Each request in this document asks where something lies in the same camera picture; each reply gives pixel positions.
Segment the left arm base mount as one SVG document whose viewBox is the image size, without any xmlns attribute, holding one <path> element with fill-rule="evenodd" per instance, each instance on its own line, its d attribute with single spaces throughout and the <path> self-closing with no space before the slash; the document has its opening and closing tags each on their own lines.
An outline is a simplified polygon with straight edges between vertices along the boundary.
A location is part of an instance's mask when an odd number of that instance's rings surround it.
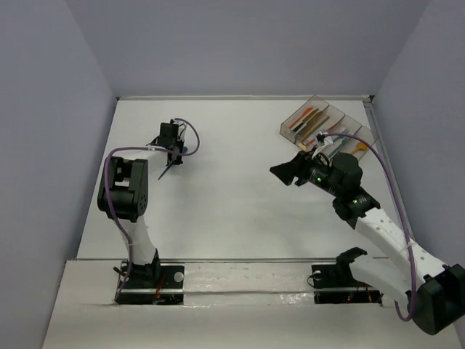
<svg viewBox="0 0 465 349">
<path fill-rule="evenodd" d="M 155 275 L 151 267 L 132 266 L 129 279 L 116 296 L 118 305 L 182 305 L 183 265 L 162 265 Z"/>
</svg>

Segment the orange-red chopstick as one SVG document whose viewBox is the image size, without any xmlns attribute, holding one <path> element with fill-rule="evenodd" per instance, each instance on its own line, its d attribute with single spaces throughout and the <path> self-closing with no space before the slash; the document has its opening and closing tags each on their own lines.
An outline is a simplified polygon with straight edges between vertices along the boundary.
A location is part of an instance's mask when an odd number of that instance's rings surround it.
<svg viewBox="0 0 465 349">
<path fill-rule="evenodd" d="M 319 130 L 318 132 L 316 132 L 314 134 L 314 137 L 307 142 L 307 145 L 310 145 L 310 144 L 323 144 L 324 143 L 324 139 L 326 138 L 326 134 L 328 134 L 329 132 L 331 132 L 333 130 L 333 128 L 336 127 L 336 124 L 333 124 L 332 126 L 330 126 L 329 128 L 327 129 L 321 129 Z"/>
</svg>

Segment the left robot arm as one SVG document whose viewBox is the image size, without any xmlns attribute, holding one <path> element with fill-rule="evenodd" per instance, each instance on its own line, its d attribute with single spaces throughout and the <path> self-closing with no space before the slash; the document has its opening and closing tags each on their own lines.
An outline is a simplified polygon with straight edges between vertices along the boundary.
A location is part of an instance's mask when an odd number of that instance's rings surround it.
<svg viewBox="0 0 465 349">
<path fill-rule="evenodd" d="M 119 229 L 128 253 L 115 271 L 118 291 L 149 289 L 161 278 L 161 261 L 151 241 L 144 214 L 149 203 L 150 161 L 156 151 L 166 154 L 167 172 L 182 163 L 187 124 L 172 119 L 160 125 L 159 134 L 145 146 L 120 147 L 104 160 L 97 194 L 97 207 Z"/>
</svg>

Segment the gold knife dark handle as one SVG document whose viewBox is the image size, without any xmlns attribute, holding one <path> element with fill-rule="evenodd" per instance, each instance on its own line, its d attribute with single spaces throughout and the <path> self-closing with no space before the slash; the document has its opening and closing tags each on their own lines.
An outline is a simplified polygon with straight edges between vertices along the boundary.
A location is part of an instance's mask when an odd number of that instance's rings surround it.
<svg viewBox="0 0 465 349">
<path fill-rule="evenodd" d="M 301 132 L 308 125 L 310 119 L 312 119 L 314 116 L 316 116 L 319 113 L 319 111 L 320 110 L 318 108 L 316 108 L 316 109 L 312 109 L 307 114 L 305 114 L 303 119 L 302 119 L 302 122 L 298 126 L 293 128 L 293 131 L 295 133 Z"/>
</svg>

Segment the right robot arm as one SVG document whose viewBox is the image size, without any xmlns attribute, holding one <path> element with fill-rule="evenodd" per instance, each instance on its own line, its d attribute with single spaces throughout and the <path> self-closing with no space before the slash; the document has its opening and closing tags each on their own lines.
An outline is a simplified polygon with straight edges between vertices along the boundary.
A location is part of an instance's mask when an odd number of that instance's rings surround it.
<svg viewBox="0 0 465 349">
<path fill-rule="evenodd" d="M 370 240 L 389 259 L 389 266 L 352 248 L 336 258 L 334 276 L 343 285 L 361 281 L 412 312 L 423 332 L 434 335 L 464 316 L 464 268 L 446 265 L 405 236 L 380 203 L 366 192 L 355 156 L 336 154 L 330 164 L 300 151 L 289 162 L 270 167 L 285 185 L 311 183 L 334 197 L 337 216 Z"/>
</svg>

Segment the orange plastic knife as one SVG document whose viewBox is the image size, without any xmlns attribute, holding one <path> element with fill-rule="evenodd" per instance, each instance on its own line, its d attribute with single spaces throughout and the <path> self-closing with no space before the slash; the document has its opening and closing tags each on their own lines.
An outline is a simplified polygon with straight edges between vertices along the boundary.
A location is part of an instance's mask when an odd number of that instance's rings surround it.
<svg viewBox="0 0 465 349">
<path fill-rule="evenodd" d="M 313 110 L 313 107 L 308 107 L 304 110 L 301 116 L 299 116 L 297 119 L 294 120 L 292 124 L 290 124 L 289 128 L 293 129 L 297 124 L 299 124 L 301 119 L 303 119 L 308 113 L 310 113 Z"/>
</svg>

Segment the teal fork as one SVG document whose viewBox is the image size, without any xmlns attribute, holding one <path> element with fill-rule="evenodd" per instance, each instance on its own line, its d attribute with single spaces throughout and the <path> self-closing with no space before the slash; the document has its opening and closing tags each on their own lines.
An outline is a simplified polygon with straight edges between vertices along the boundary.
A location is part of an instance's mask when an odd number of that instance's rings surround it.
<svg viewBox="0 0 465 349">
<path fill-rule="evenodd" d="M 352 136 L 349 134 L 340 134 L 336 137 L 336 140 L 341 140 L 340 144 L 334 149 L 337 153 L 346 146 L 351 140 Z"/>
</svg>

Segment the blue spoon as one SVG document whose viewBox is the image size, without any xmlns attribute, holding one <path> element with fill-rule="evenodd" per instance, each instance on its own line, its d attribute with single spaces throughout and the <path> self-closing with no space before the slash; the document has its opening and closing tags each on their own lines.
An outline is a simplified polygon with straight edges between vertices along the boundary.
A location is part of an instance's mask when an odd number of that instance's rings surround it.
<svg viewBox="0 0 465 349">
<path fill-rule="evenodd" d="M 177 166 L 180 164 L 183 164 L 181 156 L 174 157 L 173 155 L 169 154 L 167 156 L 167 164 L 162 173 L 159 175 L 158 180 L 160 180 L 173 166 Z"/>
</svg>

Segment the orange spoon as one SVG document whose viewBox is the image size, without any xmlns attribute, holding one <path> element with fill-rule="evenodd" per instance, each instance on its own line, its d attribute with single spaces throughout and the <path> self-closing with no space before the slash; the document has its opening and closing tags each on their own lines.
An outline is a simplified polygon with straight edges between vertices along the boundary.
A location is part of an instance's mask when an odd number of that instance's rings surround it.
<svg viewBox="0 0 465 349">
<path fill-rule="evenodd" d="M 367 151 L 368 146 L 365 143 L 359 142 L 356 146 L 355 149 L 351 152 L 352 155 L 355 155 L 356 153 L 359 152 L 365 152 Z"/>
</svg>

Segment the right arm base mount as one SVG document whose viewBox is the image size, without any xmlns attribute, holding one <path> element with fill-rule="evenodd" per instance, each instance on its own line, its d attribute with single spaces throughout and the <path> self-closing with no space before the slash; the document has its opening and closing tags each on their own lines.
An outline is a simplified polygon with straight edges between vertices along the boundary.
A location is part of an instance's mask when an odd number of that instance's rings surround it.
<svg viewBox="0 0 465 349">
<path fill-rule="evenodd" d="M 316 305 L 383 303 L 384 295 L 379 290 L 355 280 L 348 269 L 336 264 L 313 265 L 307 284 L 313 289 Z"/>
</svg>

